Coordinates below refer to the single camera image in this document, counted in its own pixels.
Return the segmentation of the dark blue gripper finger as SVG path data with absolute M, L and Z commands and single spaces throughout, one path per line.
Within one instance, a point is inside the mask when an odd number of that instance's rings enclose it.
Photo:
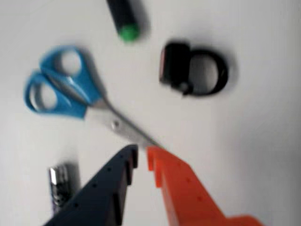
M 125 146 L 46 225 L 122 225 L 127 187 L 137 167 L 138 146 Z

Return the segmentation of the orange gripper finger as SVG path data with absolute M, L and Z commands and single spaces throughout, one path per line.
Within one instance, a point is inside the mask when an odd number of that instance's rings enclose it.
M 171 226 L 260 226 L 256 218 L 225 216 L 189 164 L 157 146 L 147 148 L 148 167 L 154 172 Z

